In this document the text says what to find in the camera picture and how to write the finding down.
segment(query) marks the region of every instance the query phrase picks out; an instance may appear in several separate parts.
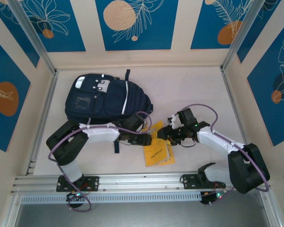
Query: navy blue backpack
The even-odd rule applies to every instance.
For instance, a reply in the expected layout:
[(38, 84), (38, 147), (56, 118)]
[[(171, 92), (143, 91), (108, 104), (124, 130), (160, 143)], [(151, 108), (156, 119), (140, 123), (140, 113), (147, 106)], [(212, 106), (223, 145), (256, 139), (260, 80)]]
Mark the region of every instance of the navy blue backpack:
[(74, 81), (65, 103), (68, 120), (105, 124), (130, 117), (138, 111), (153, 111), (148, 96), (135, 83), (105, 74), (81, 75)]

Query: cable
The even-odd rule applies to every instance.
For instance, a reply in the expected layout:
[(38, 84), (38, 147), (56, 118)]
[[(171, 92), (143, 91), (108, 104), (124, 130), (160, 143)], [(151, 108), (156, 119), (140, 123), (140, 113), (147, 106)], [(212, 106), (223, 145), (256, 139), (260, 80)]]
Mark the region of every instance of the cable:
[(214, 183), (213, 192), (216, 190), (216, 188), (217, 188), (217, 183)]
[(124, 145), (127, 145), (127, 146), (131, 145), (130, 143), (129, 143), (129, 144), (126, 144), (126, 143), (123, 143), (123, 142), (121, 142), (121, 141), (119, 141), (119, 143), (124, 144)]
[(218, 186), (219, 188), (225, 189), (225, 188), (223, 188), (222, 186), (218, 185), (217, 183), (215, 183), (215, 184), (216, 184), (216, 186)]
[(180, 182), (181, 182), (181, 183), (184, 183), (184, 181), (181, 181), (182, 179), (183, 179), (183, 176), (180, 177)]
[(225, 196), (227, 196), (234, 189), (235, 189), (234, 187), (230, 188), (221, 198), (217, 199), (216, 201), (210, 202), (208, 205), (211, 206), (211, 205), (217, 203), (218, 201), (222, 200)]
[[(218, 121), (218, 113), (217, 113), (212, 107), (210, 107), (210, 106), (208, 106), (208, 105), (205, 105), (205, 104), (191, 104), (191, 105), (188, 105), (188, 106), (184, 107), (182, 110), (187, 109), (187, 108), (189, 108), (189, 107), (191, 107), (191, 106), (196, 106), (196, 105), (198, 105), (198, 106), (204, 106), (204, 107), (206, 107), (206, 108), (208, 108), (208, 109), (210, 109), (210, 110), (213, 111), (213, 113), (215, 114), (215, 117), (216, 117), (216, 118), (215, 118), (214, 122), (212, 123), (212, 125), (211, 125), (211, 127), (210, 127), (211, 132), (212, 132), (214, 135), (216, 135), (216, 136), (218, 136), (219, 138), (221, 138), (222, 140), (224, 140), (224, 141), (226, 141), (226, 142), (228, 142), (229, 144), (232, 145), (232, 142), (231, 142), (229, 139), (227, 139), (227, 138), (225, 138), (224, 136), (222, 136), (222, 135), (220, 135), (220, 134), (218, 134), (218, 133), (216, 133), (216, 132), (213, 131), (213, 126), (214, 126), (214, 125), (216, 124), (216, 122)], [(254, 160), (252, 160), (252, 158), (248, 155), (248, 153), (247, 153), (246, 151), (244, 151), (242, 148), (240, 148), (237, 144), (234, 144), (233, 146), (234, 146), (235, 148), (237, 148), (240, 152), (242, 152), (242, 154), (250, 161), (250, 163), (254, 166), (254, 168), (257, 170), (257, 172), (258, 172), (259, 175), (261, 176), (261, 178), (262, 178), (262, 180), (263, 180), (263, 182), (264, 182), (266, 188), (265, 188), (265, 189), (256, 188), (256, 189), (259, 190), (259, 191), (262, 191), (262, 192), (268, 192), (268, 191), (269, 191), (268, 182), (267, 182), (265, 176), (263, 175), (262, 171), (260, 170), (260, 168), (259, 168), (259, 167), (256, 165), (256, 163), (254, 162)]]
[(62, 140), (60, 140), (55, 146), (54, 148), (49, 152), (48, 154), (48, 159), (55, 162), (58, 166), (58, 168), (60, 169), (61, 173), (62, 173), (62, 176), (64, 176), (64, 178), (66, 179), (66, 181), (77, 191), (79, 192), (82, 197), (89, 203), (89, 208), (86, 209), (86, 210), (78, 210), (78, 209), (74, 209), (71, 207), (71, 201), (73, 200), (74, 197), (72, 197), (69, 202), (68, 202), (68, 207), (70, 208), (70, 210), (73, 210), (75, 212), (88, 212), (91, 210), (91, 202), (89, 200), (89, 198), (86, 196), (86, 194), (84, 194), (79, 188), (77, 188), (71, 181), (70, 179), (67, 177), (67, 175), (64, 173), (63, 169), (61, 168), (61, 166), (57, 163), (57, 161), (53, 158), (51, 158), (52, 154), (56, 151), (56, 149), (61, 145), (63, 144), (66, 140), (68, 140), (68, 138), (72, 137), (73, 135), (75, 135), (76, 133), (80, 132), (80, 131), (83, 131), (83, 130), (89, 130), (89, 129), (98, 129), (98, 128), (111, 128), (111, 129), (118, 129), (118, 130), (122, 130), (122, 131), (126, 131), (126, 132), (129, 132), (129, 133), (132, 133), (132, 134), (137, 134), (137, 135), (140, 135), (140, 134), (146, 134), (147, 131), (149, 131), (152, 127), (152, 121), (151, 121), (151, 117), (148, 113), (146, 112), (143, 112), (143, 111), (138, 111), (137, 114), (145, 114), (147, 116), (147, 118), (150, 120), (150, 125), (149, 127), (147, 128), (147, 130), (145, 131), (141, 131), (141, 132), (137, 132), (137, 131), (131, 131), (131, 130), (128, 130), (128, 129), (123, 129), (123, 128), (120, 128), (120, 127), (115, 127), (115, 126), (107, 126), (107, 125), (94, 125), (94, 126), (87, 126), (87, 127), (83, 127), (81, 129), (77, 129), (73, 132), (71, 132), (70, 134), (68, 134), (67, 136), (65, 136)]
[(191, 145), (191, 146), (184, 146), (184, 145), (182, 145), (182, 144), (180, 144), (182, 147), (184, 147), (184, 148), (192, 148), (192, 147), (194, 147), (195, 146), (195, 144), (194, 145)]

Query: beige wall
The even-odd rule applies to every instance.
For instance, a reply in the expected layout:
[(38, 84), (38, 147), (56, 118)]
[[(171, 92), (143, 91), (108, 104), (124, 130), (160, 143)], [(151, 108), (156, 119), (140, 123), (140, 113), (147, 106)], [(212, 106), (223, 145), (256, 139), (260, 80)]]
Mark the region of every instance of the beige wall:
[(273, 147), (247, 76), (284, 27), (282, 0), (242, 64), (234, 58), (226, 70), (248, 142), (257, 144), (271, 174), (270, 184), (284, 214), (284, 142)]
[(190, 50), (204, 0), (178, 0), (171, 50), (106, 52), (94, 0), (71, 0), (86, 52), (51, 52), (58, 69), (114, 66), (220, 65), (228, 49)]
[(51, 81), (43, 62), (33, 66), (0, 20), (0, 45), (30, 80), (31, 85), (7, 152), (0, 150), (0, 214), (16, 175), (22, 175), (36, 136), (41, 109)]

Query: yellow booklet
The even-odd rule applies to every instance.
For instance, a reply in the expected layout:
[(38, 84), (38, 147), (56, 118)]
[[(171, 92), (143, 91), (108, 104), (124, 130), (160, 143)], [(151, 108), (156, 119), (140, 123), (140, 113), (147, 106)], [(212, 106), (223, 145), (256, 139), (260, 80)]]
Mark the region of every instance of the yellow booklet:
[(158, 139), (157, 132), (163, 128), (163, 121), (159, 121), (152, 126), (150, 133), (152, 137), (151, 145), (144, 147), (144, 156), (146, 166), (168, 165), (175, 163), (174, 154), (169, 142)]

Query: perforated metal strip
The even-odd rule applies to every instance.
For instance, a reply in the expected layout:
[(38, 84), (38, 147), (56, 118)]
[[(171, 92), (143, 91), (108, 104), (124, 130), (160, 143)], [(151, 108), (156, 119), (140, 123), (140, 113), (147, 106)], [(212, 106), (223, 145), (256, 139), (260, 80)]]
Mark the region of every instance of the perforated metal strip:
[[(200, 192), (90, 194), (92, 203), (200, 201)], [(21, 204), (64, 204), (66, 195), (26, 195)]]

